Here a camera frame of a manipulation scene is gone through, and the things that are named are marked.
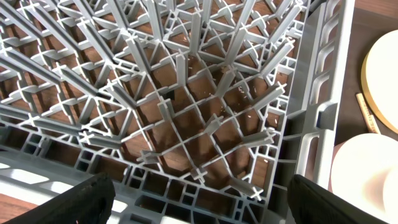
black object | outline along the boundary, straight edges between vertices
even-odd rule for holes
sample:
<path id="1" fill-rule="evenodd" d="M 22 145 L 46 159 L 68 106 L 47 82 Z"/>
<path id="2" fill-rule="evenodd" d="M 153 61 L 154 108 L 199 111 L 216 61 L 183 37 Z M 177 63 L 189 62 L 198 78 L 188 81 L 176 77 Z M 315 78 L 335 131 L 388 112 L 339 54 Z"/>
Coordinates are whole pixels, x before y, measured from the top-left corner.
<path id="1" fill-rule="evenodd" d="M 111 216 L 114 197 L 109 175 L 97 174 L 6 223 L 105 224 Z"/>
<path id="2" fill-rule="evenodd" d="M 296 224 L 386 224 L 297 174 L 287 201 Z"/>

plastic crate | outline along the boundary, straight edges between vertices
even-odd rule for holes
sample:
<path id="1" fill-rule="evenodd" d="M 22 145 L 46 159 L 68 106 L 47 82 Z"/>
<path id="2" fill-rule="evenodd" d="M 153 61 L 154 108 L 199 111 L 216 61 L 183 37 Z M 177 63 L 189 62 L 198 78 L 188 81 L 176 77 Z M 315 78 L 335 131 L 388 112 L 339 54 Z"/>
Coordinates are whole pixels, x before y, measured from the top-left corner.
<path id="1" fill-rule="evenodd" d="M 252 10 L 259 2 L 267 4 L 273 14 Z M 109 222 L 160 223 L 162 219 L 176 222 L 164 219 L 172 217 L 190 223 L 293 223 L 286 202 L 291 176 L 294 173 L 305 175 L 327 189 L 354 1 L 328 1 L 310 17 L 307 17 L 309 2 L 292 0 L 279 2 L 277 6 L 272 0 L 246 0 L 240 4 L 227 0 L 179 4 L 169 0 L 160 3 L 153 0 L 19 1 L 18 9 L 12 4 L 14 1 L 0 0 L 0 12 L 4 15 L 0 22 L 0 65 L 7 68 L 0 73 L 0 82 L 8 85 L 8 80 L 19 80 L 17 89 L 7 97 L 2 96 L 0 101 L 2 194 L 40 205 L 98 172 L 96 169 L 104 159 L 117 162 L 105 171 L 119 178 L 114 182 L 116 198 Z M 211 4 L 216 4 L 219 10 L 211 12 Z M 234 12 L 241 9 L 236 22 Z M 110 14 L 114 21 L 107 20 Z M 302 14 L 300 21 L 296 20 L 298 14 Z M 221 17 L 229 25 L 218 22 Z M 267 26 L 271 20 L 276 20 L 278 25 L 269 32 Z M 41 30 L 35 26 L 37 23 L 42 24 Z M 146 23 L 152 27 L 153 34 L 138 29 Z M 27 35 L 8 36 L 7 28 L 13 24 Z M 258 26 L 258 34 L 252 32 L 254 26 Z M 71 37 L 67 32 L 69 28 L 80 29 L 80 37 L 86 39 Z M 172 41 L 171 38 L 179 34 L 185 36 L 188 46 Z M 58 39 L 65 48 L 46 49 L 44 39 L 49 37 Z M 231 38 L 232 47 L 223 50 L 222 40 L 227 37 Z M 111 39 L 116 40 L 108 46 L 106 41 Z M 36 41 L 37 52 L 22 54 L 16 50 L 21 51 L 20 47 Z M 223 56 L 207 53 L 205 48 L 210 44 L 219 45 Z M 240 45 L 246 50 L 239 51 L 237 46 Z M 95 63 L 86 62 L 75 54 L 90 47 L 94 47 L 100 57 Z M 154 52 L 146 59 L 144 49 L 148 47 Z M 163 60 L 151 63 L 158 48 L 169 51 Z M 54 63 L 73 54 L 76 56 L 73 68 Z M 133 55 L 133 62 L 123 59 L 129 54 Z M 203 69 L 188 77 L 189 55 L 198 58 Z M 254 67 L 238 61 L 245 56 L 252 58 Z M 158 88 L 149 73 L 166 64 L 172 66 L 177 81 Z M 223 67 L 226 67 L 224 74 L 215 78 L 214 74 Z M 99 77 L 93 82 L 87 73 L 98 68 L 101 69 Z M 23 70 L 44 82 L 27 83 Z M 110 70 L 114 72 L 113 78 L 109 78 Z M 286 84 L 276 81 L 280 73 L 287 75 Z M 236 82 L 232 83 L 228 75 L 234 75 Z M 128 94 L 123 85 L 118 85 L 136 77 L 141 78 L 138 92 L 145 92 L 143 86 L 148 82 L 154 90 L 143 97 L 138 94 L 135 97 Z M 251 92 L 248 83 L 254 77 L 261 77 L 267 83 L 268 89 L 263 95 Z M 210 82 L 214 92 L 208 96 L 205 93 L 206 96 L 198 100 L 188 94 L 191 90 L 187 85 L 201 78 Z M 60 87 L 63 82 L 79 87 L 83 95 L 66 99 L 67 90 Z M 57 86 L 59 103 L 43 113 L 35 113 L 37 108 L 32 95 L 53 86 Z M 170 100 L 173 97 L 169 93 L 178 88 L 187 93 L 190 106 L 174 111 Z M 235 89 L 246 96 L 249 109 L 235 112 L 224 100 L 225 94 Z M 214 114 L 203 119 L 199 106 L 215 98 L 221 100 L 228 115 L 224 118 Z M 15 105 L 21 99 L 29 105 L 30 111 Z M 76 121 L 69 106 L 90 99 L 92 102 L 85 103 Z M 137 107 L 154 99 L 159 100 L 157 107 L 162 119 L 144 126 Z M 113 108 L 104 109 L 101 102 Z M 95 118 L 90 118 L 87 112 L 90 107 L 98 108 Z M 182 138 L 186 133 L 176 128 L 173 119 L 191 110 L 200 117 L 203 129 Z M 247 114 L 249 110 L 254 110 L 259 117 L 259 133 L 245 135 L 237 117 L 251 116 Z M 70 124 L 51 118 L 60 111 Z M 122 120 L 120 133 L 114 134 L 104 120 L 123 112 L 127 115 Z M 275 128 L 270 128 L 269 113 L 278 117 Z M 128 124 L 133 120 L 139 128 L 126 135 Z M 156 151 L 146 131 L 167 122 L 173 124 L 172 130 L 177 133 L 179 143 L 165 151 L 181 147 L 190 158 L 185 144 L 208 136 L 217 157 L 200 164 L 190 158 L 190 170 L 183 175 L 164 170 L 159 158 L 167 152 Z M 242 142 L 222 151 L 213 135 L 227 122 L 233 124 Z M 105 128 L 96 128 L 99 123 L 105 124 Z M 20 141 L 13 138 L 16 134 Z M 130 161 L 123 154 L 121 144 L 137 136 L 142 136 L 149 148 L 141 152 L 137 161 Z M 251 162 L 249 171 L 238 177 L 232 171 L 234 167 L 229 166 L 227 156 L 241 147 L 248 151 Z M 61 149 L 67 149 L 67 154 L 75 153 L 76 159 L 69 161 L 71 166 L 53 161 L 54 157 L 64 156 L 62 154 L 49 158 L 49 153 Z M 258 187 L 252 180 L 256 161 L 263 159 L 267 161 L 266 176 L 264 187 Z M 222 162 L 231 181 L 220 189 L 207 185 L 205 179 L 206 168 L 217 161 Z M 151 182 L 157 188 L 149 187 Z"/>

gray plastic dish rack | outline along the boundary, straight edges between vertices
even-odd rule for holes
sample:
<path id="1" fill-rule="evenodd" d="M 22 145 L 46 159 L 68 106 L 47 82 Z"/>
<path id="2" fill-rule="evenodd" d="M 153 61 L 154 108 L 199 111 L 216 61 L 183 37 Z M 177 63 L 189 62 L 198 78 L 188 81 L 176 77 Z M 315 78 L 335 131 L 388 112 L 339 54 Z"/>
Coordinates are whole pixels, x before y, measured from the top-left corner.
<path id="1" fill-rule="evenodd" d="M 265 13 L 256 4 L 266 6 Z M 115 177 L 109 222 L 294 223 L 286 201 L 291 176 L 328 188 L 353 8 L 351 0 L 327 1 L 308 16 L 310 2 L 301 0 L 0 0 L 0 83 L 12 89 L 2 90 L 0 99 L 0 193 L 41 204 L 98 172 L 106 160 L 117 163 L 101 170 Z M 150 32 L 142 30 L 146 24 Z M 25 35 L 11 35 L 10 27 Z M 62 47 L 49 49 L 49 37 Z M 34 52 L 23 50 L 32 44 Z M 87 49 L 97 61 L 81 56 Z M 70 57 L 72 64 L 62 61 Z M 245 57 L 252 65 L 242 62 Z M 163 66 L 175 80 L 159 86 L 157 77 L 170 75 L 154 76 Z M 126 87 L 132 80 L 134 94 Z M 200 94 L 192 88 L 198 80 L 206 82 L 204 89 L 196 83 Z M 266 90 L 253 87 L 258 80 Z M 66 84 L 82 94 L 71 96 Z M 56 103 L 45 110 L 36 96 L 49 89 Z M 245 108 L 226 97 L 232 91 Z M 179 95 L 188 104 L 176 109 Z M 203 114 L 211 100 L 220 101 L 222 113 Z M 162 119 L 142 119 L 138 111 L 151 102 Z M 54 116 L 60 113 L 64 120 Z M 177 124 L 188 113 L 198 119 L 196 133 Z M 122 115 L 115 131 L 109 120 Z M 242 116 L 258 117 L 255 133 L 245 132 Z M 158 150 L 148 133 L 165 124 L 176 143 Z M 224 149 L 217 133 L 226 124 L 240 140 Z M 192 156 L 198 138 L 207 138 L 216 155 Z M 139 152 L 134 159 L 123 147 L 129 141 Z M 61 159 L 76 155 L 69 166 L 53 159 L 62 149 Z M 189 167 L 178 175 L 164 162 L 176 151 Z M 236 151 L 249 155 L 243 175 L 231 167 L 229 155 Z M 257 162 L 266 173 L 260 186 L 253 181 Z M 211 184 L 218 181 L 210 178 L 214 164 L 226 171 L 222 187 Z"/>

round wooden board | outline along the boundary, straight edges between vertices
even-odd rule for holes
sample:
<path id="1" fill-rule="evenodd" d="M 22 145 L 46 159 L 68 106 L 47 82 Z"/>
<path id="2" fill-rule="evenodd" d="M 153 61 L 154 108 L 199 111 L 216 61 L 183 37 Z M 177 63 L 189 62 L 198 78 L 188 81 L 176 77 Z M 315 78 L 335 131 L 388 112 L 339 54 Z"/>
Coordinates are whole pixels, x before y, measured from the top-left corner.
<path id="1" fill-rule="evenodd" d="M 382 36 L 362 64 L 361 84 L 373 113 L 398 133 L 398 30 Z"/>

white plate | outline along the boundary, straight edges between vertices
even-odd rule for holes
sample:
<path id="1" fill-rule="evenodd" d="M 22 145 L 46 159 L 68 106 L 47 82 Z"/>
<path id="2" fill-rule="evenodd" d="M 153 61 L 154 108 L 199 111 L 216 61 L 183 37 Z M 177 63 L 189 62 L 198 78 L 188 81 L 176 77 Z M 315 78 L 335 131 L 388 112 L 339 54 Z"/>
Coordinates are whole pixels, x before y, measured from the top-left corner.
<path id="1" fill-rule="evenodd" d="M 381 134 L 355 136 L 342 145 L 333 161 L 333 193 L 388 222 L 384 211 L 383 187 L 388 173 L 396 165 L 397 141 Z"/>

